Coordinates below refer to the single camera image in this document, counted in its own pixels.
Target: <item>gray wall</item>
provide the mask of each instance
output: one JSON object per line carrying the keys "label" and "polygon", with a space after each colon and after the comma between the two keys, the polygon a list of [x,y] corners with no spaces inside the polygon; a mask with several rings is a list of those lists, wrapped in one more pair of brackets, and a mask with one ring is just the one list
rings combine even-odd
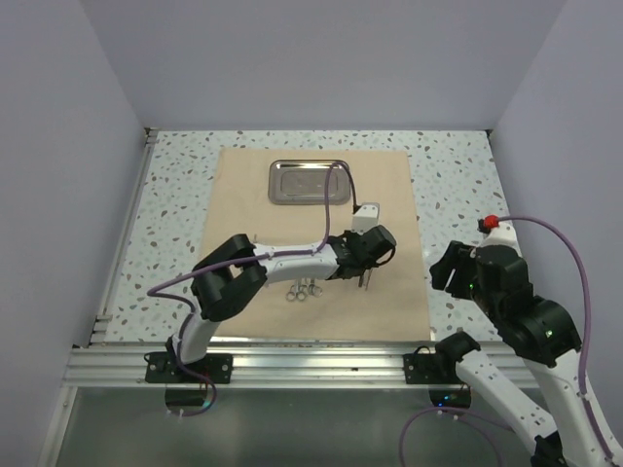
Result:
{"label": "gray wall", "polygon": [[82,0],[146,126],[491,128],[564,0]]}
{"label": "gray wall", "polygon": [[[589,372],[623,440],[623,3],[568,0],[494,132],[511,212],[547,219],[570,236],[588,269],[594,326]],[[537,290],[583,322],[579,278],[565,247],[519,226]]]}
{"label": "gray wall", "polygon": [[0,2],[0,62],[0,456],[31,466],[143,138],[77,0]]}

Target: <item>terrazzo surface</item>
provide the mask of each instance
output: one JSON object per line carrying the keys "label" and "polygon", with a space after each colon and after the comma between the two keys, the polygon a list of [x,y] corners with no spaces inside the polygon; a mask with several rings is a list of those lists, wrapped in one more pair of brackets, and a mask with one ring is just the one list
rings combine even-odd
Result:
{"label": "terrazzo surface", "polygon": [[[162,342],[181,325],[182,304],[145,293],[197,262],[222,148],[406,151],[426,270],[451,240],[477,244],[477,219],[508,211],[482,131],[161,131],[108,305],[105,341]],[[434,340],[463,329],[478,341],[499,341],[473,303],[433,291],[428,275],[426,282]],[[189,285],[169,290],[190,294]]]}

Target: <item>tan cloth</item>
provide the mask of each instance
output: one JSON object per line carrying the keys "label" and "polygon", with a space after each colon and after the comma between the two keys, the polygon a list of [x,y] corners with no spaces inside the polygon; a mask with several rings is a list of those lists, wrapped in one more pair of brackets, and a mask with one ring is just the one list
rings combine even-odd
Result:
{"label": "tan cloth", "polygon": [[[357,279],[317,281],[322,297],[287,302],[292,282],[263,288],[219,336],[276,339],[411,341],[429,338],[420,233],[407,154],[387,151],[225,149],[214,178],[201,258],[233,234],[267,245],[319,241],[322,205],[275,205],[268,199],[269,167],[279,159],[344,160],[357,201],[378,202],[380,223],[397,242],[393,260],[372,274],[368,291]],[[331,234],[350,229],[351,201],[331,206]]]}

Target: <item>purple cable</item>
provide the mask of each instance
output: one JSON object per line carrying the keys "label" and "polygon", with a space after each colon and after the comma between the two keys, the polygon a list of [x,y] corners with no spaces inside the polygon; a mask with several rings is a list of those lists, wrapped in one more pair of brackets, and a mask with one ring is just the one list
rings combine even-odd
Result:
{"label": "purple cable", "polygon": [[[407,420],[407,422],[404,424],[404,426],[402,427],[402,431],[400,432],[400,439],[398,440],[398,457],[400,459],[400,465],[402,467],[407,467],[407,461],[405,460],[405,438],[407,436],[407,430],[409,430],[409,427],[411,426],[411,424],[419,417],[421,417],[422,415],[426,414],[426,413],[433,413],[433,412],[443,412],[443,413],[451,413],[451,414],[461,414],[461,415],[471,415],[474,416],[476,418],[479,418],[483,421],[486,421],[492,425],[497,426],[498,428],[502,428],[504,430],[510,430],[510,427],[504,425],[503,423],[500,423],[492,418],[489,418],[485,415],[476,413],[476,412],[472,412],[469,411],[468,409],[459,409],[456,407],[428,407],[426,409],[422,409],[421,411],[414,413],[413,415],[411,415],[409,417],[409,419]],[[502,460],[502,455],[501,452],[499,451],[499,449],[497,448],[497,445],[495,444],[494,440],[491,438],[491,436],[483,429],[477,427],[476,425],[474,425],[472,422],[470,422],[469,420],[460,420],[463,423],[465,423],[466,425],[471,426],[472,428],[474,428],[476,431],[478,431],[490,444],[491,446],[494,448],[495,451],[495,458],[497,459],[497,466],[503,466],[503,460]]]}
{"label": "purple cable", "polygon": [[[325,231],[324,231],[324,237],[320,241],[319,246],[315,250],[309,249],[309,250],[275,251],[273,253],[273,257],[279,258],[279,257],[283,257],[283,256],[313,255],[313,254],[317,253],[318,251],[320,251],[322,248],[324,248],[324,246],[327,244],[327,241],[329,240],[329,231],[330,231],[330,228],[331,228],[331,218],[330,218],[330,213],[329,213],[329,186],[328,186],[329,185],[329,177],[331,176],[331,171],[333,170],[333,168],[338,167],[338,166],[341,166],[346,171],[346,173],[348,175],[348,180],[350,182],[350,187],[351,187],[351,190],[352,190],[353,211],[354,211],[354,209],[356,209],[357,196],[356,196],[356,192],[355,192],[355,188],[354,188],[354,181],[352,179],[352,174],[350,173],[350,169],[348,168],[348,165],[344,161],[335,161],[335,162],[333,162],[329,166],[329,169],[327,170],[327,176],[326,176],[326,179],[325,179],[325,186],[324,186],[324,209],[325,209],[325,213],[326,213],[326,228],[325,228]],[[176,365],[177,365],[177,367],[180,370],[182,370],[187,375],[189,375],[191,377],[194,377],[194,378],[204,382],[206,385],[209,385],[212,388],[212,396],[210,397],[210,402],[209,402],[208,405],[204,405],[198,411],[192,411],[192,412],[188,412],[188,413],[180,412],[181,416],[194,416],[194,415],[199,415],[201,413],[207,412],[214,405],[214,402],[216,402],[216,386],[214,385],[214,382],[212,382],[212,380],[209,377],[207,377],[205,375],[200,375],[199,373],[196,373],[196,372],[192,371],[191,369],[186,367],[181,362],[181,360],[179,360],[179,355],[181,353],[181,345],[182,345],[182,338],[184,336],[184,331],[186,330],[186,327],[188,326],[188,323],[190,322],[191,317],[197,311],[195,309],[195,305],[190,300],[188,300],[188,299],[186,299],[184,297],[181,297],[179,295],[174,295],[174,294],[165,294],[165,293],[162,293],[161,291],[163,289],[166,289],[166,288],[171,287],[173,285],[179,284],[180,282],[184,282],[186,280],[195,278],[195,277],[197,277],[199,275],[205,274],[206,272],[211,272],[211,271],[214,271],[214,270],[217,270],[217,269],[221,269],[221,268],[228,268],[230,266],[240,266],[240,265],[244,265],[244,264],[247,264],[247,263],[254,263],[254,262],[258,262],[258,261],[268,260],[270,258],[271,258],[271,255],[266,253],[266,254],[258,255],[258,256],[251,256],[251,257],[247,257],[247,258],[239,258],[239,259],[234,259],[234,260],[229,260],[229,261],[223,261],[223,262],[217,263],[215,265],[206,266],[205,268],[193,270],[193,271],[188,272],[186,274],[181,274],[181,275],[175,277],[174,279],[170,279],[167,282],[163,282],[162,284],[157,285],[155,287],[152,287],[151,289],[149,289],[147,291],[147,296],[148,297],[176,300],[177,302],[181,302],[181,303],[183,303],[183,304],[185,304],[185,305],[187,305],[189,307],[190,312],[186,316],[186,319],[184,319],[184,322],[180,326],[179,333],[178,333],[179,343],[177,345],[177,354],[175,355],[175,358],[177,359]]]}
{"label": "purple cable", "polygon": [[[571,256],[575,260],[575,264],[577,265],[577,269],[580,273],[580,281],[582,283],[582,293],[584,295],[584,336],[582,338],[583,344],[580,350],[580,362],[577,369],[577,379],[580,386],[580,394],[586,395],[587,387],[586,387],[586,366],[588,361],[588,349],[591,342],[591,320],[592,320],[592,309],[591,309],[591,295],[588,287],[588,277],[586,275],[586,269],[584,268],[584,264],[582,263],[582,259],[577,251],[577,249],[573,246],[571,241],[556,227],[552,226],[548,222],[542,221],[532,216],[503,216],[497,219],[498,221],[528,221],[538,224],[539,226],[544,227],[548,231],[554,233],[563,243],[567,246],[568,251],[571,253]],[[600,446],[604,450],[604,453],[608,460],[612,462],[612,457],[614,454],[610,450],[607,445],[607,441],[605,440],[604,433],[602,433],[602,429],[595,417],[595,412],[593,411],[593,407],[591,403],[586,399],[582,399],[582,404],[584,405],[584,411],[586,412],[586,416],[588,417],[589,423],[593,428],[593,432],[595,433],[595,437],[599,442]]]}

